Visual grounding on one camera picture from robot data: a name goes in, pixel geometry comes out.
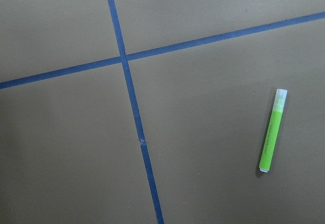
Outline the green highlighter pen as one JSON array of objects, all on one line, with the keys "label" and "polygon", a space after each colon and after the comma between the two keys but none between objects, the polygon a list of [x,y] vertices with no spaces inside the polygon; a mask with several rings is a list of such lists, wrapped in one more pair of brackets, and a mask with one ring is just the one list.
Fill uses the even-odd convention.
[{"label": "green highlighter pen", "polygon": [[286,97],[286,89],[276,90],[274,103],[271,110],[271,116],[261,154],[261,159],[258,166],[259,170],[263,173],[268,173],[271,168],[277,136],[282,120],[283,110],[285,107]]}]

